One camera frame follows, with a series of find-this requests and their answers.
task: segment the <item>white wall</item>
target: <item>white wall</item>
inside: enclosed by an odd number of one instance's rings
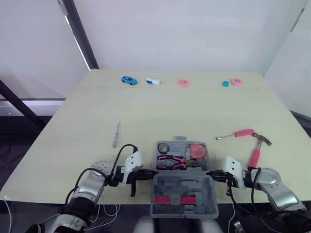
[[[19,98],[65,98],[86,73],[57,0],[0,1],[0,79]]]
[[[290,110],[311,117],[311,1],[265,79]]]
[[[306,0],[75,0],[100,68],[265,74]]]

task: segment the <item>wire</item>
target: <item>wire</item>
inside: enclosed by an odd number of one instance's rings
[[[255,191],[256,181],[257,181],[257,178],[258,178],[258,175],[260,174],[260,172],[261,172],[261,168],[258,167],[258,171],[254,177],[254,181],[253,181],[253,185],[252,185],[252,193],[251,193],[252,206],[253,206],[253,208],[257,214],[258,214],[258,210],[257,210],[257,208],[255,206],[255,202],[254,202],[254,191]]]
[[[8,165],[9,163],[15,161],[16,159],[18,159],[19,157],[21,157],[21,156],[23,156],[23,155],[25,155],[25,154],[26,154],[26,153],[20,154],[20,155],[18,155],[17,157],[15,157],[14,159],[12,159],[11,161],[9,161],[9,162],[7,162],[7,163],[5,163],[5,164],[1,164],[1,167],[4,167],[4,166]]]
[[[105,214],[108,215],[108,216],[114,216],[114,215],[116,214],[116,213],[114,213],[114,214],[112,214],[112,215],[111,215],[111,214],[108,214],[107,211],[106,211],[106,209],[105,209],[105,206],[104,206],[104,212],[105,212]]]
[[[231,219],[229,219],[229,222],[228,222],[228,233],[230,233],[230,222],[231,220],[234,218],[235,216],[235,208],[234,208],[234,204],[232,204],[232,208],[233,208],[233,215],[231,217]]]
[[[256,181],[257,181],[257,178],[258,178],[260,172],[261,172],[261,168],[258,167],[258,171],[257,171],[257,173],[256,173],[256,175],[255,175],[255,177],[254,177],[254,181],[253,181],[253,185],[252,185],[252,193],[251,193],[252,206],[253,206],[253,208],[254,208],[254,210],[255,210],[255,212],[256,212],[257,214],[259,214],[259,212],[258,212],[258,210],[257,210],[257,208],[256,208],[256,205],[255,205],[255,202],[254,202],[254,191],[255,191]],[[271,230],[271,231],[273,231],[273,232],[276,232],[276,233],[283,233],[283,232],[278,232],[278,231],[272,229],[271,227],[269,227],[269,226],[263,221],[262,217],[259,217],[259,219],[262,221],[262,223],[263,223],[269,230]]]
[[[116,220],[116,218],[117,218],[117,216],[118,216],[118,208],[117,208],[117,205],[115,205],[115,207],[116,207],[116,212],[115,212],[115,214],[114,214],[115,217],[113,218],[113,220],[111,220],[110,222],[105,223],[105,224],[103,224],[103,225],[97,226],[97,227],[88,228],[88,229],[86,229],[86,231],[89,231],[89,230],[92,230],[92,229],[95,229],[95,228],[99,228],[99,227],[103,227],[103,226],[105,226],[105,225],[108,225],[108,224],[112,223],[114,220]]]
[[[99,210],[101,209],[101,205],[98,205],[98,211],[97,211],[97,216],[94,220],[89,220],[90,222],[96,222],[96,220],[98,219],[98,216],[99,216]]]
[[[69,191],[69,193],[67,194],[67,197],[66,197],[66,200],[65,200],[65,205],[68,204],[68,200],[69,200],[69,197],[71,195],[71,193],[74,191],[74,188],[72,190]]]
[[[98,169],[95,169],[95,168],[92,168],[92,167],[86,168],[86,169],[83,170],[83,172],[81,172],[79,178],[77,179],[76,185],[74,186],[74,191],[77,190],[79,181],[80,181],[81,177],[83,176],[83,174],[84,174],[86,171],[96,171],[96,172],[98,172],[99,174],[101,174],[103,177],[105,177],[106,180],[107,180],[107,178],[108,178],[102,171],[99,171]]]
[[[232,194],[232,177],[233,176],[230,173],[227,173],[227,174],[228,174],[228,183],[227,184],[228,184],[228,189],[229,189],[229,194],[230,194],[231,200],[236,206],[238,206],[242,211],[246,212],[247,214],[259,216],[259,217],[276,217],[279,214],[291,214],[291,215],[296,215],[296,216],[304,217],[306,219],[311,220],[311,215],[303,214],[303,213],[300,213],[298,211],[281,210],[281,211],[275,211],[275,212],[269,214],[267,212],[256,213],[256,212],[252,212],[250,210],[243,208],[242,206],[237,204],[237,202],[233,198],[233,194]]]
[[[54,217],[56,217],[56,216],[59,216],[59,215],[60,215],[60,214],[53,215],[53,216],[51,216],[51,217],[47,218],[46,220],[44,220],[44,221],[40,222],[38,225],[41,225],[41,224],[43,224],[43,223],[45,223],[45,222],[49,221],[50,219],[52,219],[52,218],[54,218]]]
[[[120,154],[121,154],[123,148],[128,147],[128,146],[133,147],[133,153],[135,153],[137,151],[137,147],[134,146],[133,144],[125,144],[123,147],[121,147],[121,149],[119,150],[119,153],[118,153],[118,155],[116,157],[116,160],[115,160],[115,162],[114,162],[114,164],[112,166],[112,170],[111,170],[111,173],[110,173],[110,176],[109,176],[110,178],[112,178],[112,176],[113,176],[113,171],[114,171],[114,169],[116,167],[117,161],[118,161],[118,159],[120,157]]]
[[[0,147],[3,147],[3,146],[9,146],[9,148],[5,153],[3,153],[3,155],[0,156],[0,159],[2,159],[4,156],[6,156],[10,152],[11,147],[12,147],[10,143],[2,144]]]
[[[11,232],[11,227],[12,227],[11,210],[10,210],[10,207],[9,207],[8,203],[6,202],[6,200],[3,200],[3,201],[4,201],[4,203],[6,204],[6,207],[8,208],[8,212],[9,212],[9,216],[10,216],[10,227],[9,227],[9,231],[8,231],[8,233],[10,233],[10,232]]]
[[[273,232],[276,232],[276,233],[283,233],[283,232],[278,232],[278,231],[272,229],[271,227],[269,227],[269,226],[263,221],[262,217],[259,217],[259,219],[262,221],[262,223],[263,223],[269,230],[271,230],[271,231],[273,231]]]

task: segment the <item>white cable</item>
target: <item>white cable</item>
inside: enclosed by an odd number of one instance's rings
[[[54,218],[54,217],[56,217],[56,216],[59,216],[59,215],[60,215],[60,214],[53,215],[53,216],[51,216],[51,217],[47,218],[46,220],[44,220],[44,221],[40,222],[38,225],[41,225],[41,224],[43,224],[43,223],[45,223],[45,222],[49,221],[50,219],[52,219],[52,218]]]
[[[261,217],[259,217],[259,218],[260,218],[260,220],[262,221],[262,223],[263,223],[268,229],[270,229],[270,230],[272,230],[273,232],[276,232],[276,233],[283,233],[283,232],[278,232],[278,231],[272,229],[271,227],[269,227],[269,226],[263,221],[263,219],[262,219]]]
[[[228,222],[228,233],[230,233],[230,223],[231,223],[231,220],[234,218],[235,216],[235,208],[234,208],[234,204],[232,204],[232,207],[233,207],[233,215],[231,217],[231,219],[229,219],[229,222]]]
[[[117,218],[117,216],[118,216],[118,208],[117,208],[117,205],[115,205],[115,207],[116,207],[116,212],[115,212],[115,214],[114,214],[115,217],[114,217],[113,220],[111,220],[110,222],[105,223],[105,224],[103,224],[103,225],[97,226],[97,227],[88,228],[88,229],[86,229],[86,231],[89,231],[89,230],[92,230],[92,229],[95,229],[95,228],[98,228],[98,227],[103,227],[103,226],[105,226],[105,225],[108,225],[108,224],[112,223],[114,220],[116,220],[116,218]]]
[[[8,203],[6,202],[6,200],[3,200],[3,201],[4,201],[4,203],[6,204],[6,207],[8,207],[8,212],[9,212],[9,216],[10,216],[10,227],[9,227],[9,231],[8,231],[8,233],[10,233],[10,232],[11,232],[11,227],[12,227],[11,210],[10,210],[10,207],[9,207]]]
[[[111,214],[108,214],[108,213],[107,213],[107,211],[106,211],[106,209],[105,209],[105,205],[104,205],[104,212],[105,212],[105,214],[106,214],[106,215],[108,215],[108,216],[114,216],[114,215],[116,214],[116,213],[114,213],[114,214],[112,214],[112,215],[111,215]]]
[[[90,220],[91,222],[96,222],[96,220],[98,219],[99,216],[99,210],[101,209],[101,205],[98,206],[98,211],[97,211],[97,216],[94,220]]]

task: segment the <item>black pole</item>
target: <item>black pole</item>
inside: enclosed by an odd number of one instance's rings
[[[38,117],[31,109],[23,103],[14,93],[0,80],[0,94],[24,114],[39,129],[44,129],[46,123]]]
[[[66,17],[70,24],[71,30],[80,46],[83,56],[86,59],[88,67],[90,69],[99,69],[92,47],[88,41],[86,32],[84,31],[82,22],[80,20],[77,8],[73,0],[59,0],[58,3],[60,5],[62,5],[62,3],[64,4],[64,7],[66,9]]]

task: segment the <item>pink hammer handle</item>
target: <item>pink hammer handle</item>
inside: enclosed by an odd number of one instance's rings
[[[259,157],[260,157],[260,150],[259,149],[255,149],[254,152],[253,152],[253,155],[252,155],[251,162],[249,163],[249,166],[257,167]]]
[[[251,135],[253,134],[255,131],[250,129],[250,130],[242,130],[242,131],[238,131],[235,132],[234,135],[235,137],[242,137],[242,136],[246,136],[246,135]]]

